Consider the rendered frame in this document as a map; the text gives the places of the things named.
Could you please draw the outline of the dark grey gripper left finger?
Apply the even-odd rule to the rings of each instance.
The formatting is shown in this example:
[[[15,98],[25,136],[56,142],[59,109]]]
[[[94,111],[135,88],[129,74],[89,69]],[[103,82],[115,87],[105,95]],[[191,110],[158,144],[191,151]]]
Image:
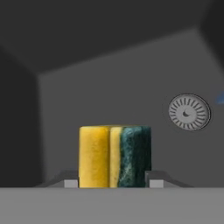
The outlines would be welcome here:
[[[39,185],[39,187],[56,187],[56,188],[78,188],[79,177],[77,171],[62,171],[54,178],[47,180],[45,183]]]

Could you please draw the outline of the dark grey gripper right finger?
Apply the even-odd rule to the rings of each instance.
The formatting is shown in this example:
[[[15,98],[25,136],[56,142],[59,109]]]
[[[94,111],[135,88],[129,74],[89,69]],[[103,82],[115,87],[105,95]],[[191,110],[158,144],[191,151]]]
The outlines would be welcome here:
[[[165,171],[146,171],[145,184],[149,188],[190,188],[191,186],[172,178]]]

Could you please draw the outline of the yellow and green sponge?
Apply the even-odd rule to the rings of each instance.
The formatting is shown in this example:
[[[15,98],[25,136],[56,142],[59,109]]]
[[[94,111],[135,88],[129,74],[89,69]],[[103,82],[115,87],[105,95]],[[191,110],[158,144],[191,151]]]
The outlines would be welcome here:
[[[79,187],[145,187],[150,169],[150,127],[80,127]]]

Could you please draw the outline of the round grey sink drain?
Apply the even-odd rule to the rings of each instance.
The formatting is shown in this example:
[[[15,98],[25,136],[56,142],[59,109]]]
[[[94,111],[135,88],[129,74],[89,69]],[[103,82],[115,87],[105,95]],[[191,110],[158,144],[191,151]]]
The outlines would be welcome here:
[[[198,131],[209,124],[211,109],[200,96],[184,93],[175,96],[170,101],[168,115],[171,121],[182,130]]]

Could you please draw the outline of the grey sink basin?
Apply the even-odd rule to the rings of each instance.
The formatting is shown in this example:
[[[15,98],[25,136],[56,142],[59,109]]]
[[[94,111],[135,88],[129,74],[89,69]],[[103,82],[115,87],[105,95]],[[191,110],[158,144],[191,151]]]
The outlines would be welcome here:
[[[0,187],[78,169],[83,125],[147,125],[152,167],[224,187],[224,0],[0,0]],[[170,101],[211,109],[177,127]]]

